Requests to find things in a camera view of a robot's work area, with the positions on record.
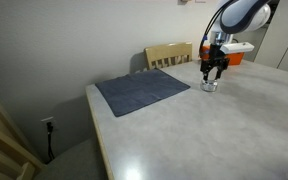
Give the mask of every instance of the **table surface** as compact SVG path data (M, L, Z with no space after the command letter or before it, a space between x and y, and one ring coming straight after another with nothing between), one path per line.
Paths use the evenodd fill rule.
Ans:
M119 118L86 87L110 179L288 179L288 72L243 61L207 93L199 67L162 69L191 88Z

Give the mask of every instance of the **gray floor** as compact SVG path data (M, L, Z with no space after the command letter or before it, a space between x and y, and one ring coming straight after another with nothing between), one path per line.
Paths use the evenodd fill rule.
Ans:
M48 164L35 179L107 179L98 143L88 139L69 149Z

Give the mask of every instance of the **blue cloth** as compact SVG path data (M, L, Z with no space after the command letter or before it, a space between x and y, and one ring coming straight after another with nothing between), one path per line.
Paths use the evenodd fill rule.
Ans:
M158 69L118 77L95 85L116 117L190 88Z

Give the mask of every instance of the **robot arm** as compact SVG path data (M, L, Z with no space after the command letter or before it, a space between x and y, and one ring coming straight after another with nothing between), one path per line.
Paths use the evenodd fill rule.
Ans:
M201 71L203 80L201 88L205 91L214 92L217 88L217 79L227 69L229 59L226 54L234 52L252 51L254 46L249 43L229 44L232 35L243 31L253 31L263 26L270 16L270 8L266 4L270 0L220 0L219 8L213 16L210 27L205 31L207 36L211 29L209 59L203 60ZM208 80L209 72L217 67L214 80Z

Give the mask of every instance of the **wooden chair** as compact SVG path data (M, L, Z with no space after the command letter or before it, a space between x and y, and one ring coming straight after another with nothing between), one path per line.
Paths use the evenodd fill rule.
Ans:
M164 68L192 61L192 43L176 43L145 48L148 69Z
M0 105L0 179L32 179L45 166Z

